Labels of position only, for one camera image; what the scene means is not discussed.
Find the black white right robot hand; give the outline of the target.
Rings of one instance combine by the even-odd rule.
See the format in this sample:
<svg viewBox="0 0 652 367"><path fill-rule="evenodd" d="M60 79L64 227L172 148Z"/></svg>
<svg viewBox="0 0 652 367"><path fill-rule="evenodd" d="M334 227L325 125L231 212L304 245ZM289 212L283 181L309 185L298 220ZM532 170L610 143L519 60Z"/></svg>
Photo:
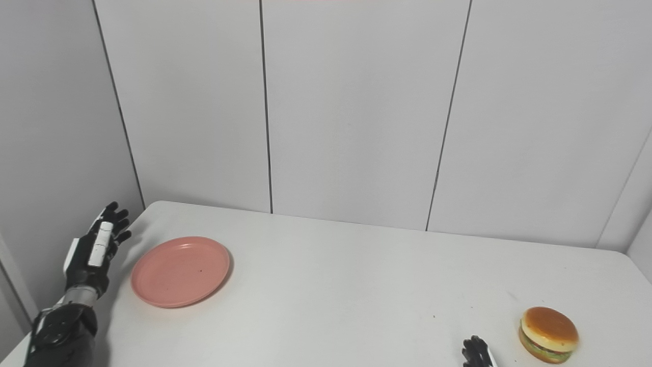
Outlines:
<svg viewBox="0 0 652 367"><path fill-rule="evenodd" d="M491 349L487 343L478 336L473 335L469 339L464 339L461 353L466 359L463 363L464 367L498 366L491 353Z"/></svg>

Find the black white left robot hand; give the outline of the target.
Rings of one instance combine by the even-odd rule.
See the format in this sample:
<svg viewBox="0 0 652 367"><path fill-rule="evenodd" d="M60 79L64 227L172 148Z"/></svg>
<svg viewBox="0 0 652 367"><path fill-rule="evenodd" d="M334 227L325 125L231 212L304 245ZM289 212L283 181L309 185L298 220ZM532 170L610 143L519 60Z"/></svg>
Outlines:
<svg viewBox="0 0 652 367"><path fill-rule="evenodd" d="M89 231L73 239L64 261L65 290L89 286L102 297L110 284L108 271L119 246L129 239L129 211L119 209L118 202L109 203L98 214Z"/></svg>

